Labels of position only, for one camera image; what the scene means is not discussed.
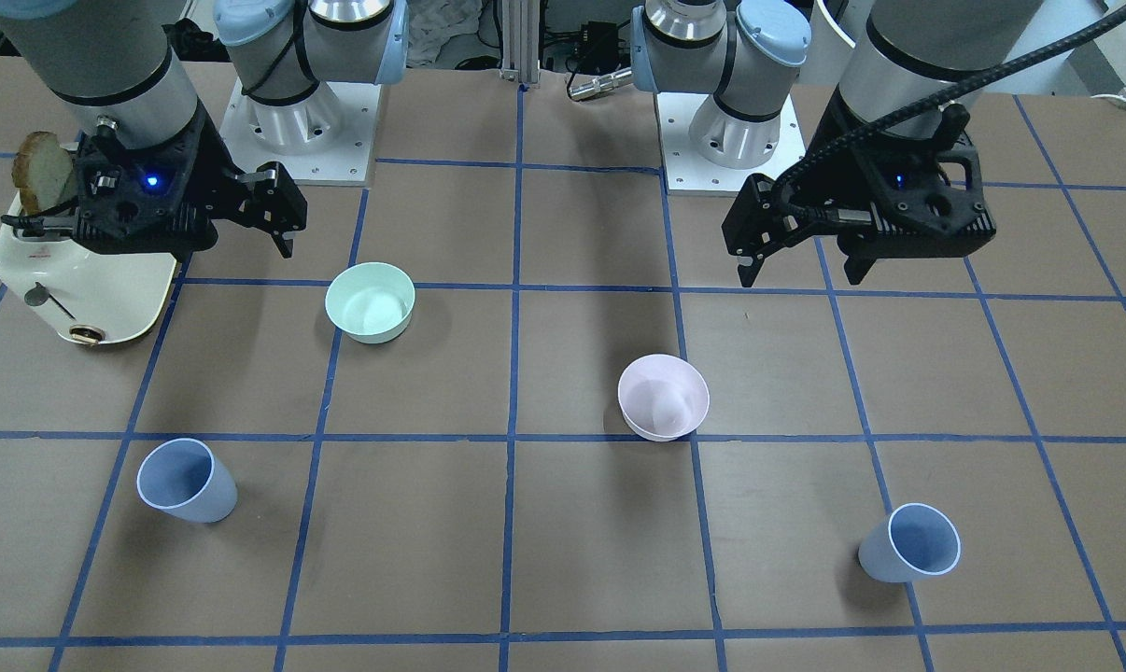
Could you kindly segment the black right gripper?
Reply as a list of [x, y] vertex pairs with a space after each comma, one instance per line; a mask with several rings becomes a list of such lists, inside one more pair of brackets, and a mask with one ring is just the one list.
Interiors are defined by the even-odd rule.
[[47, 210], [2, 216], [30, 238], [61, 235], [93, 254], [171, 254], [184, 262], [216, 245], [214, 222], [270, 235], [282, 259], [307, 225], [307, 201], [282, 162], [240, 170], [204, 104], [175, 136], [152, 147], [118, 138], [119, 120], [99, 115], [74, 158], [77, 195]]

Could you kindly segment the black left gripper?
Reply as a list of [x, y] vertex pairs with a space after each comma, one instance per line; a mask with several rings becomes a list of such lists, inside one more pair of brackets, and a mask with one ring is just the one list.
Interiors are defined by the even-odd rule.
[[767, 257], [815, 235], [837, 239], [854, 287], [884, 259], [965, 257], [985, 247], [997, 226], [968, 124], [967, 106], [947, 104], [930, 114], [924, 138], [874, 133], [783, 188], [748, 177], [722, 222], [739, 285], [754, 287]]

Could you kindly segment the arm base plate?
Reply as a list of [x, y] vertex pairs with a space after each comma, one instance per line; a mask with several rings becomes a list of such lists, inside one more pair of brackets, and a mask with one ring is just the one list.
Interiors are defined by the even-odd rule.
[[220, 135], [240, 169], [278, 161], [300, 186], [366, 188], [387, 89], [321, 82], [300, 104], [268, 106], [233, 89]]
[[790, 98], [765, 122], [731, 118], [712, 95], [658, 93], [655, 107], [671, 196], [730, 197], [747, 177], [776, 178], [805, 156]]

